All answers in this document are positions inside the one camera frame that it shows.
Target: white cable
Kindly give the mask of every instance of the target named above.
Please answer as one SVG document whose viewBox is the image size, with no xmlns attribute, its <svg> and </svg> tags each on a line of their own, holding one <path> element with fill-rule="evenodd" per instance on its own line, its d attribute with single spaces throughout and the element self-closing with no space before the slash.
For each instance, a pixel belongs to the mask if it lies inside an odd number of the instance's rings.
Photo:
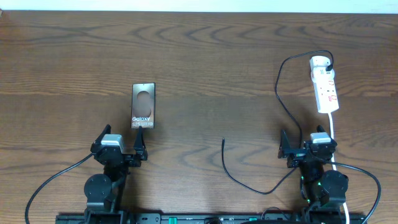
<svg viewBox="0 0 398 224">
<path fill-rule="evenodd" d="M 334 134 L 334 130 L 333 130 L 333 118 L 331 117 L 331 113 L 328 113 L 329 115 L 329 124 L 330 124 L 330 137 L 332 139 L 335 138 L 335 134 Z M 333 153 L 332 157 L 331 157 L 331 161 L 335 162 L 335 154 Z M 336 165 L 332 165 L 333 170 L 337 170 Z M 344 202 L 343 203 L 343 208 L 344 208 L 344 214 L 346 215 L 346 224 L 349 224 L 349 213 L 348 213 L 348 207 L 347 207 L 347 203 Z"/>
</svg>

